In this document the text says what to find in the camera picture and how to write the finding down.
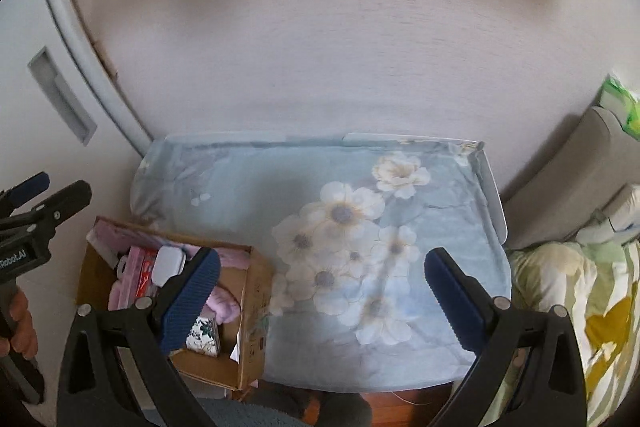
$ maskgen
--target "finger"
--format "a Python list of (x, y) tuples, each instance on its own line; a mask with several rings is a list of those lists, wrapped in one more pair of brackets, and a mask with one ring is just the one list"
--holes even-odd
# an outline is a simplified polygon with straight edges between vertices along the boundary
[(31, 339), (31, 343), (29, 344), (29, 347), (27, 347), (27, 349), (24, 350), (24, 353), (22, 355), (25, 358), (25, 360), (31, 360), (33, 357), (36, 356), (37, 353), (38, 353), (38, 337), (36, 335), (33, 335), (33, 338)]
[(9, 354), (10, 346), (7, 339), (0, 339), (0, 357), (6, 357)]
[(18, 328), (15, 330), (14, 337), (11, 339), (11, 345), (18, 353), (23, 353), (29, 344), (31, 343), (31, 337), (35, 335), (33, 330), (33, 319), (31, 318), (31, 312), (26, 312), (24, 318), (18, 323)]
[(27, 295), (18, 288), (18, 293), (12, 299), (11, 307), (9, 308), (11, 318), (16, 322), (20, 322), (24, 318), (28, 308), (29, 301), (27, 300)]

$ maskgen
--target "screw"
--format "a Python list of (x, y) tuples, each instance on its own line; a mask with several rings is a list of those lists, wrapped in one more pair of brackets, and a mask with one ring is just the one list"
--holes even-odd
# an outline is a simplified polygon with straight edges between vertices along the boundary
[(499, 310), (508, 310), (511, 308), (511, 301), (507, 297), (496, 297), (494, 304)]
[(556, 304), (553, 308), (551, 308), (554, 313), (558, 316), (558, 317), (566, 317), (569, 313), (567, 312), (566, 308), (560, 304)]
[(149, 306), (151, 306), (151, 304), (153, 304), (153, 302), (154, 301), (151, 297), (141, 297), (136, 301), (135, 306), (139, 310), (146, 310), (147, 308), (149, 308)]
[(81, 317), (86, 317), (89, 313), (91, 313), (91, 304), (81, 304), (78, 306), (78, 315)]

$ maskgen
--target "reddish brown floor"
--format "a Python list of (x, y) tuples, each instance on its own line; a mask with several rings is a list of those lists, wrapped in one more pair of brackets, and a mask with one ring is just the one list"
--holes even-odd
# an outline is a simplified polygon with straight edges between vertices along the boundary
[[(373, 409), (374, 427), (426, 427), (449, 399), (450, 393), (451, 384), (396, 393), (420, 405), (406, 403), (392, 393), (368, 393), (363, 396)], [(305, 422), (313, 425), (317, 418), (318, 401), (314, 399), (306, 411)]]

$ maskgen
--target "beige upholstered headboard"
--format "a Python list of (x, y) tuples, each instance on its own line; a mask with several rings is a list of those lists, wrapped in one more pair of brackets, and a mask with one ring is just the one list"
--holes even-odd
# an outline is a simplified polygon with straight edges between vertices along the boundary
[(505, 247), (566, 240), (623, 185), (639, 182), (640, 142), (612, 113), (590, 107), (558, 154), (504, 205)]

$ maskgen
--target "cardboard box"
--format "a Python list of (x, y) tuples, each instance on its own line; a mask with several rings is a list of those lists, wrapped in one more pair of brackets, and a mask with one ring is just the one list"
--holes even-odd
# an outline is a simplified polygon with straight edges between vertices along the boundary
[[(188, 243), (197, 247), (236, 248), (249, 253), (247, 270), (223, 267), (220, 284), (228, 289), (240, 302), (241, 315), (233, 323), (221, 326), (222, 352), (217, 358), (201, 355), (187, 349), (174, 353), (170, 358), (176, 369), (191, 378), (219, 385), (233, 391), (246, 389), (264, 371), (264, 350), (267, 335), (267, 318), (271, 299), (273, 268), (255, 248), (233, 245), (211, 239), (202, 239), (176, 233), (158, 232), (130, 223), (121, 223), (98, 217), (129, 230), (156, 235), (176, 243)], [(76, 303), (89, 303), (99, 310), (107, 309), (109, 291), (116, 277), (109, 265), (91, 245), (87, 245), (78, 285)], [(239, 361), (230, 358), (231, 351), (239, 339)]]

